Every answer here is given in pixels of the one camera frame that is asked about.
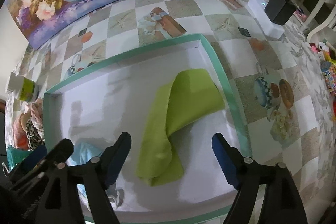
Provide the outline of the blue face mask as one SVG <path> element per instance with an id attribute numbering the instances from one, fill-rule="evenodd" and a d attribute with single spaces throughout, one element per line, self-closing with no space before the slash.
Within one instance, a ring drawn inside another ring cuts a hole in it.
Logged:
<path id="1" fill-rule="evenodd" d="M 85 142 L 76 143 L 74 145 L 74 152 L 68 159 L 70 166 L 82 165 L 90 161 L 93 157 L 101 156 L 102 150 Z M 77 189 L 79 192 L 79 198 L 82 203 L 91 211 L 88 203 L 87 193 L 83 184 L 78 184 Z M 108 200 L 110 201 L 112 208 L 116 210 L 123 203 L 124 192 L 121 188 L 117 188 L 116 184 L 110 185 L 106 190 Z"/>

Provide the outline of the pink floral scrunchie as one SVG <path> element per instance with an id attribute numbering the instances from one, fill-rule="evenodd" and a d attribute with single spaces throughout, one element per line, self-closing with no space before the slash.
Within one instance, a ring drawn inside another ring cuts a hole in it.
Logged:
<path id="1" fill-rule="evenodd" d="M 31 122 L 34 128 L 37 130 L 38 135 L 45 140 L 44 130 L 43 130 L 43 99 L 38 98 L 34 102 L 27 105 L 26 110 L 31 114 Z"/>

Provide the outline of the green microfiber cloth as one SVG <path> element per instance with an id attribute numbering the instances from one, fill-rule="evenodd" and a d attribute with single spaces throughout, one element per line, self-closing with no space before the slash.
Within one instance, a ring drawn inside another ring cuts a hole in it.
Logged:
<path id="1" fill-rule="evenodd" d="M 182 178 L 183 166 L 171 135 L 224 108 L 224 99 L 205 69 L 181 71 L 158 88 L 142 134 L 137 177 L 148 186 Z"/>

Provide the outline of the leopard print scrunchie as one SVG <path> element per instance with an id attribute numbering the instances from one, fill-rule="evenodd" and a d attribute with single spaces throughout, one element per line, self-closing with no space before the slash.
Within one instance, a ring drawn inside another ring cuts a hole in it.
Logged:
<path id="1" fill-rule="evenodd" d="M 33 125 L 31 118 L 26 123 L 26 137 L 28 140 L 28 148 L 30 151 L 37 149 L 40 145 L 44 145 L 45 142 L 39 135 L 36 127 Z"/>

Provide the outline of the pink white fuzzy glove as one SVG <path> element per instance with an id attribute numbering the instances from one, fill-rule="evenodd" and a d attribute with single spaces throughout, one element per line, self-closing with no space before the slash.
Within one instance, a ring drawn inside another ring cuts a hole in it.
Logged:
<path id="1" fill-rule="evenodd" d="M 20 114 L 13 123 L 13 135 L 15 148 L 27 151 L 29 149 L 28 139 L 26 135 L 26 125 L 23 125 L 27 121 L 25 114 Z"/>

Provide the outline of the teal plastic case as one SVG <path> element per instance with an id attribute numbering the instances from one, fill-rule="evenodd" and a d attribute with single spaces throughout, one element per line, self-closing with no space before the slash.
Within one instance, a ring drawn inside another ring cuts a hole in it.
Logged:
<path id="1" fill-rule="evenodd" d="M 31 151 L 14 148 L 12 145 L 9 145 L 6 149 L 9 170 L 13 170 L 30 153 Z"/>

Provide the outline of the teal rimmed white tray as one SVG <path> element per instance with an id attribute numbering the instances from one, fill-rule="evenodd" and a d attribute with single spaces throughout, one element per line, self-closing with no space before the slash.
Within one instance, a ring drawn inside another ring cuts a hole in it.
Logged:
<path id="1" fill-rule="evenodd" d="M 150 106 L 158 88 L 187 69 L 208 71 L 225 108 L 173 134 L 184 175 L 151 187 L 135 174 Z M 48 149 L 64 138 L 106 148 L 121 133 L 131 135 L 130 153 L 116 181 L 124 192 L 116 211 L 122 223 L 203 223 L 226 215 L 236 190 L 222 173 L 211 139 L 219 132 L 243 155 L 251 155 L 230 82 L 201 34 L 135 48 L 75 73 L 45 92 L 43 123 Z"/>

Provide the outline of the white green pill bottle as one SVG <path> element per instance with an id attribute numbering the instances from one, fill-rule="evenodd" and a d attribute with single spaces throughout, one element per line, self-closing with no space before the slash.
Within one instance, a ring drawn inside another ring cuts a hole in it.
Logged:
<path id="1" fill-rule="evenodd" d="M 10 72 L 5 92 L 23 102 L 34 102 L 38 97 L 39 87 L 34 81 Z"/>

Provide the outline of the checkered patterned tablecloth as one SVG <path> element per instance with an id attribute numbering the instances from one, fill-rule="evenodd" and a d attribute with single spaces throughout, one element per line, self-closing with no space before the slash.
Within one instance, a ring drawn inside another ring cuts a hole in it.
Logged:
<path id="1" fill-rule="evenodd" d="M 232 86 L 252 156 L 283 161 L 291 171 L 309 223 L 319 223 L 335 198 L 333 99 L 294 21 L 280 39 L 264 34 L 248 0 L 122 0 L 73 22 L 39 50 L 28 47 L 15 72 L 44 90 L 60 82 L 73 61 L 94 61 L 153 43 L 139 21 L 159 7 L 189 34 L 211 43 Z"/>

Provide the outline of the colourful toy pile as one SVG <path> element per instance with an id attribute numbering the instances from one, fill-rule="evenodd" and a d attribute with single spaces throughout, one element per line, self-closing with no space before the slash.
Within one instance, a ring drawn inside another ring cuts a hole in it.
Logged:
<path id="1" fill-rule="evenodd" d="M 335 116 L 335 48 L 326 40 L 309 43 L 311 50 L 318 56 L 320 69 L 327 90 L 333 96 L 333 112 Z"/>

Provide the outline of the black power adapter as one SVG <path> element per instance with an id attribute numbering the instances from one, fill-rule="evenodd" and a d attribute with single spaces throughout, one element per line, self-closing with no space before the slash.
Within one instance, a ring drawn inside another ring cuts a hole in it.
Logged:
<path id="1" fill-rule="evenodd" d="M 291 0 L 269 0 L 264 11 L 272 23 L 283 26 L 296 11 L 296 6 Z"/>

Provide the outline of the white power strip box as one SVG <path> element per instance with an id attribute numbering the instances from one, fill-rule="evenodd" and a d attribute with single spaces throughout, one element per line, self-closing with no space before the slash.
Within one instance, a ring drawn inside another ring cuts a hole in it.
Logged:
<path id="1" fill-rule="evenodd" d="M 247 6 L 266 36 L 275 39 L 281 38 L 284 34 L 284 27 L 270 21 L 265 13 L 266 2 L 264 0 L 249 0 Z"/>

